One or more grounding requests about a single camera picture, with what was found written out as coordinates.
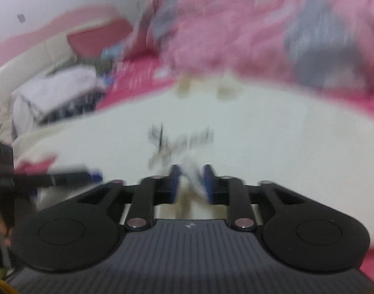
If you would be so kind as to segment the dark red cushion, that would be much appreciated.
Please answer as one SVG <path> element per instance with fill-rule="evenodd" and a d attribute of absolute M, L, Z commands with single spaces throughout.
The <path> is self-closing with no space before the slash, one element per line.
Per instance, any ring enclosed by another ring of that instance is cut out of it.
<path fill-rule="evenodd" d="M 100 57 L 102 51 L 119 43 L 133 30 L 126 18 L 120 18 L 92 29 L 67 35 L 67 42 L 74 54 L 85 58 Z"/>

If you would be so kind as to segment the pile of white clothes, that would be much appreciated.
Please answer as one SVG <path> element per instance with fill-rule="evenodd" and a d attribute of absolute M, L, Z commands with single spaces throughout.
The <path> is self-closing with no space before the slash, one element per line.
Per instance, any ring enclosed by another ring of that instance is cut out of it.
<path fill-rule="evenodd" d="M 0 100 L 0 141 L 11 144 L 37 127 L 91 113 L 106 90 L 106 78 L 92 65 L 32 78 Z"/>

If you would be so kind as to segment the pink grey floral duvet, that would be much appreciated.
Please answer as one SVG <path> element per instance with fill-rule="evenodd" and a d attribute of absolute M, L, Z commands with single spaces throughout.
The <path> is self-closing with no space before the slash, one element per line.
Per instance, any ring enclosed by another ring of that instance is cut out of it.
<path fill-rule="evenodd" d="M 124 56 L 374 93 L 374 0 L 148 0 Z"/>

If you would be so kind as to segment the light blue garment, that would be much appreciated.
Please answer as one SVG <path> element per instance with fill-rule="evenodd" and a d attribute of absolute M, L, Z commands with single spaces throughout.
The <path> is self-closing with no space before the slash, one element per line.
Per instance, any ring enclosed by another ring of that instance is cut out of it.
<path fill-rule="evenodd" d="M 100 59 L 102 61 L 119 62 L 123 59 L 123 50 L 125 44 L 120 41 L 112 46 L 106 47 L 102 50 Z"/>

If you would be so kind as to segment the pink white bed headboard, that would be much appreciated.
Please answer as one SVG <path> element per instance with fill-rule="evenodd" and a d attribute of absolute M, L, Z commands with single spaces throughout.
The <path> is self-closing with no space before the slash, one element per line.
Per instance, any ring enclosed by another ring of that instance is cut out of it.
<path fill-rule="evenodd" d="M 0 43 L 0 102 L 37 73 L 71 55 L 69 33 L 99 27 L 120 17 L 112 5 L 90 5 Z"/>

